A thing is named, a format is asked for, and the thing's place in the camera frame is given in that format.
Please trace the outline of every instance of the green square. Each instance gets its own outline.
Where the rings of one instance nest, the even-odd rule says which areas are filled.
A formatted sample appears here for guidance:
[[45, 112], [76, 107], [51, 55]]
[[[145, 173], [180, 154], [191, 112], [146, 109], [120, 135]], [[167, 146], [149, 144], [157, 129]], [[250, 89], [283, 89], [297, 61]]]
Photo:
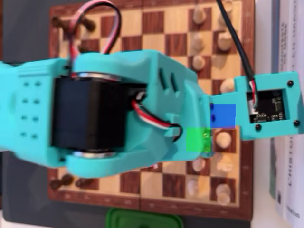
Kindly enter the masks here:
[[186, 130], [187, 152], [211, 152], [211, 129], [190, 127]]

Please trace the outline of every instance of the black cable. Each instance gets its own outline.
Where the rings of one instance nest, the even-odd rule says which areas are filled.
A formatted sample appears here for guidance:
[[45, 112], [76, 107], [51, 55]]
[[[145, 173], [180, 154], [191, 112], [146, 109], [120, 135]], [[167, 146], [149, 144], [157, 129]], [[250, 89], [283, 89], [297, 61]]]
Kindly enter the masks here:
[[81, 17], [79, 17], [75, 23], [75, 26], [74, 26], [74, 29], [71, 31], [72, 34], [75, 34], [76, 33], [76, 29], [77, 29], [77, 25], [80, 23], [81, 19], [85, 16], [85, 14], [90, 11], [91, 9], [97, 7], [97, 6], [108, 6], [108, 7], [111, 7], [115, 10], [115, 12], [117, 13], [117, 16], [118, 16], [118, 26], [117, 26], [117, 30], [115, 31], [115, 34], [114, 34], [114, 39], [112, 40], [112, 43], [110, 44], [109, 48], [107, 49], [107, 51], [105, 52], [105, 54], [109, 54], [113, 48], [113, 46], [115, 45], [119, 35], [120, 35], [120, 32], [121, 32], [121, 26], [122, 26], [122, 15], [120, 13], [120, 10], [111, 2], [97, 2], [95, 4], [92, 4], [91, 6], [89, 6], [88, 8], [86, 8], [82, 14]]
[[254, 80], [254, 72], [253, 72], [253, 70], [252, 70], [252, 68], [250, 66], [250, 62], [248, 60], [248, 56], [246, 55], [246, 52], [245, 52], [245, 50], [243, 48], [243, 45], [242, 45], [241, 41], [239, 40], [236, 31], [233, 28], [233, 25], [232, 25], [232, 23], [230, 21], [230, 18], [229, 18], [228, 14], [227, 14], [224, 6], [223, 6], [223, 3], [222, 3], [221, 0], [217, 0], [217, 4], [218, 4], [219, 10], [220, 10], [220, 12], [222, 14], [222, 17], [223, 17], [223, 19], [224, 19], [224, 21], [225, 21], [225, 23], [227, 25], [229, 33], [232, 36], [233, 42], [236, 45], [237, 51], [238, 51], [238, 53], [240, 55], [240, 58], [241, 58], [241, 61], [242, 61], [242, 64], [243, 64], [243, 69], [245, 71], [245, 74], [246, 74], [246, 76], [247, 76], [247, 78], [248, 78], [249, 81]]
[[178, 127], [179, 129], [180, 129], [180, 134], [178, 135], [178, 136], [176, 136], [174, 139], [173, 139], [173, 142], [176, 142], [176, 141], [178, 141], [180, 138], [181, 138], [181, 136], [182, 136], [182, 134], [183, 134], [183, 128], [182, 128], [182, 126], [180, 126], [178, 123], [170, 123], [169, 121], [165, 121], [165, 120], [162, 120], [162, 119], [160, 119], [159, 117], [157, 117], [157, 116], [155, 116], [153, 113], [151, 113], [148, 109], [146, 109], [143, 105], [142, 105], [142, 103], [140, 103], [140, 102], [138, 102], [138, 101], [136, 101], [137, 102], [137, 104], [148, 114], [148, 115], [150, 115], [150, 116], [152, 116], [153, 118], [155, 118], [156, 120], [158, 120], [158, 121], [160, 121], [160, 122], [164, 122], [164, 123], [167, 123], [167, 124], [170, 124], [170, 128], [172, 128], [172, 127]]

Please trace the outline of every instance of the wooden chessboard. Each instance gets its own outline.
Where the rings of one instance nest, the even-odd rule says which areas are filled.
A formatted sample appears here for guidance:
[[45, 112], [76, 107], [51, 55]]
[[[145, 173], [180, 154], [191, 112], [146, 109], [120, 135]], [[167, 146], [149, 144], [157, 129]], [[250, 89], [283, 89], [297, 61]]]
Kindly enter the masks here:
[[[198, 83], [208, 94], [218, 94], [223, 80], [244, 75], [236, 47], [223, 52], [217, 39], [225, 26], [219, 24], [215, 0], [199, 0], [206, 13], [202, 25], [192, 21], [194, 1], [190, 0], [114, 0], [121, 10], [123, 25], [112, 52], [140, 49], [158, 50], [192, 68], [194, 55], [205, 60], [197, 71]], [[68, 21], [81, 4], [54, 6], [50, 16]], [[91, 11], [87, 18], [96, 23], [89, 33], [78, 31], [76, 44], [100, 51], [114, 21], [107, 8]], [[253, 65], [254, 0], [234, 0], [232, 23]], [[191, 46], [195, 34], [201, 34], [204, 48], [195, 53]], [[67, 41], [61, 29], [50, 26], [50, 57], [66, 57]], [[75, 184], [48, 189], [51, 199], [140, 209], [146, 211], [216, 217], [252, 219], [253, 142], [241, 141], [239, 128], [226, 131], [232, 142], [223, 150], [215, 146], [211, 159], [163, 162], [115, 176], [94, 179], [85, 188]], [[66, 169], [49, 169], [48, 181], [60, 179]]]

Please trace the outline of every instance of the blue square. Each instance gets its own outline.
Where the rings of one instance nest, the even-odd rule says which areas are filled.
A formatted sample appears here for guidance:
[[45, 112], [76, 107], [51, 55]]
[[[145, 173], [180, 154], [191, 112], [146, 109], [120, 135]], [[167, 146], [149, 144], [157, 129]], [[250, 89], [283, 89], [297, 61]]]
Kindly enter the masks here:
[[210, 110], [210, 128], [234, 129], [236, 127], [236, 105], [214, 104]]

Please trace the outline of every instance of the chess piece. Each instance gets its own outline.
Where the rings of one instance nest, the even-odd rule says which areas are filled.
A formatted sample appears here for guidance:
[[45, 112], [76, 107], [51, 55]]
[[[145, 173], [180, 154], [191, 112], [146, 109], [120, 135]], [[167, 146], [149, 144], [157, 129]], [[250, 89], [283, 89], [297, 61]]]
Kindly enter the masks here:
[[190, 180], [187, 183], [187, 192], [190, 196], [196, 196], [198, 194], [198, 182], [197, 182], [197, 180]]
[[94, 21], [89, 20], [86, 17], [82, 17], [80, 20], [80, 23], [83, 24], [83, 26], [88, 30], [89, 32], [94, 32], [96, 29], [96, 24]]
[[206, 62], [202, 56], [194, 56], [192, 61], [192, 66], [195, 70], [201, 70], [204, 68]]
[[200, 172], [206, 165], [203, 158], [197, 158], [192, 162], [192, 168], [195, 172]]
[[75, 185], [76, 185], [76, 187], [79, 187], [79, 188], [85, 188], [85, 187], [89, 186], [92, 183], [93, 183], [93, 179], [79, 178], [76, 181]]
[[194, 7], [193, 11], [193, 21], [197, 25], [201, 25], [206, 20], [206, 12], [204, 9], [202, 9], [199, 5], [196, 5]]
[[216, 144], [222, 148], [222, 149], [227, 149], [230, 144], [231, 144], [231, 135], [227, 132], [221, 132], [216, 136]]
[[61, 19], [59, 19], [58, 17], [53, 17], [52, 18], [52, 26], [55, 28], [62, 28], [64, 33], [68, 32], [68, 24], [64, 23]]
[[[223, 1], [223, 6], [225, 8], [225, 11], [227, 12], [228, 14], [228, 17], [231, 18], [232, 16], [232, 11], [233, 11], [233, 0], [224, 0]], [[226, 25], [224, 19], [223, 19], [223, 16], [222, 14], [219, 12], [219, 17], [218, 17], [218, 22], [221, 24], [221, 25]]]
[[232, 168], [233, 164], [231, 159], [227, 155], [223, 155], [217, 163], [217, 170], [223, 172], [230, 172], [232, 171]]
[[220, 184], [216, 188], [218, 204], [226, 206], [231, 202], [231, 189], [227, 184]]
[[221, 51], [229, 51], [232, 46], [232, 37], [229, 32], [222, 32], [218, 35], [218, 48]]
[[225, 79], [220, 85], [219, 91], [221, 94], [230, 93], [234, 91], [234, 80], [233, 78]]
[[192, 39], [192, 47], [196, 51], [201, 51], [204, 48], [203, 37], [201, 34], [197, 33], [194, 35], [194, 37]]
[[64, 175], [60, 180], [52, 180], [49, 184], [50, 188], [54, 191], [58, 190], [61, 186], [68, 186], [72, 184], [74, 177], [71, 174]]

